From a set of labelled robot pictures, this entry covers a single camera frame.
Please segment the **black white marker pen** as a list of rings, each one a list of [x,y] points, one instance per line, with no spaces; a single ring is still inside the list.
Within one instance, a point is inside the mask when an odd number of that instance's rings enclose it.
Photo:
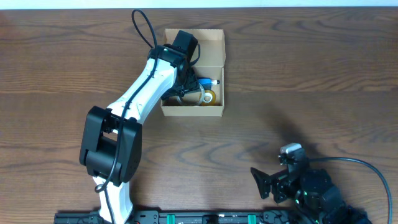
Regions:
[[[219,81],[219,80],[212,80],[212,81],[211,81],[211,84],[212,84],[212,85],[219,85],[219,84],[220,84],[220,81]]]

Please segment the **blue plastic tape dispenser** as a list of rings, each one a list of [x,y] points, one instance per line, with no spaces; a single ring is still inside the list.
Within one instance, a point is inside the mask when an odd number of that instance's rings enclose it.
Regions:
[[[198,82],[205,90],[211,89],[212,80],[210,78],[199,78]]]

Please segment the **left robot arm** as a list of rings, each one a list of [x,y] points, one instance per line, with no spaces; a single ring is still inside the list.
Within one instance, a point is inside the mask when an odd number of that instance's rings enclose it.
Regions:
[[[129,182],[142,154],[142,125],[159,100],[185,96],[200,84],[193,53],[200,45],[164,44],[152,48],[129,89],[107,108],[92,107],[85,120],[79,161],[96,184],[108,223],[126,223],[133,211]]]

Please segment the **small yellow tape roll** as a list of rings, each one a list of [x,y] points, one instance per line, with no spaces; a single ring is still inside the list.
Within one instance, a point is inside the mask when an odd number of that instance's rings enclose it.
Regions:
[[[216,95],[212,90],[205,90],[204,98],[201,106],[214,106],[216,103]]]

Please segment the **cardboard box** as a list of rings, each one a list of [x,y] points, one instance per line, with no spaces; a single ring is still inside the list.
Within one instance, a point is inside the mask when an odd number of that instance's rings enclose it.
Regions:
[[[215,116],[221,117],[224,110],[224,63],[226,60],[224,31],[222,29],[184,29],[193,34],[198,40],[192,60],[197,63],[193,66],[197,78],[219,80],[219,85],[212,85],[215,92],[214,106],[181,106],[177,97],[173,96],[162,101],[160,107],[165,116]],[[187,103],[196,103],[200,97],[200,90],[186,94],[181,99]]]

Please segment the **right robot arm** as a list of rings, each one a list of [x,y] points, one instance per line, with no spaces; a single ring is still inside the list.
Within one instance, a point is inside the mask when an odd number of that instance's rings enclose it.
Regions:
[[[273,196],[275,203],[295,203],[295,223],[370,223],[366,212],[357,210],[343,200],[339,188],[325,169],[312,169],[304,149],[284,151],[279,162],[286,169],[266,174],[250,168],[262,199]]]

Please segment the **large clear tape roll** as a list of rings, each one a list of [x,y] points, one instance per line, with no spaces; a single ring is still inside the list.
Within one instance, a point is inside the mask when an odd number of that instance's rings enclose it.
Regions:
[[[180,96],[177,97],[177,102],[181,106],[200,106],[203,103],[203,100],[205,98],[205,89],[201,83],[198,84],[200,87],[200,97],[196,103],[187,103],[181,99]]]

